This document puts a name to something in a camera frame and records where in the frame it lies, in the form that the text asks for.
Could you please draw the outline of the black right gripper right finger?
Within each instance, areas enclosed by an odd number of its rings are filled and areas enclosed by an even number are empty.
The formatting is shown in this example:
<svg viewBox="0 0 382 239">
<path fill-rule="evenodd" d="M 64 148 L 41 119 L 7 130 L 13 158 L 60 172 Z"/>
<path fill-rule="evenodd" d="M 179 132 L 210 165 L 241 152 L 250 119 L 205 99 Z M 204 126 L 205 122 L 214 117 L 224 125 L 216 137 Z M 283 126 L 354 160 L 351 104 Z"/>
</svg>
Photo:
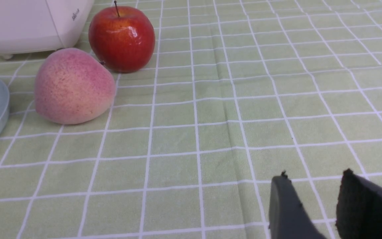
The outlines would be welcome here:
<svg viewBox="0 0 382 239">
<path fill-rule="evenodd" d="M 342 239 L 382 239 L 382 187 L 344 171 L 336 206 L 336 228 Z"/>
</svg>

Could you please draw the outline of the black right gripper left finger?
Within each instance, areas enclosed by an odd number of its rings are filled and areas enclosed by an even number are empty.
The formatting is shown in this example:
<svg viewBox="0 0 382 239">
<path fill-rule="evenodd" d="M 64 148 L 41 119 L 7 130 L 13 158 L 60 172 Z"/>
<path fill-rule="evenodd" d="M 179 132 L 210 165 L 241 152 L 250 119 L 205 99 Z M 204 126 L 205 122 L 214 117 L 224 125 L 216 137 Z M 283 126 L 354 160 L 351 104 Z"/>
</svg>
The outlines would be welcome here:
<svg viewBox="0 0 382 239">
<path fill-rule="evenodd" d="M 270 186 L 269 230 L 272 239 L 324 239 L 312 223 L 286 171 Z"/>
</svg>

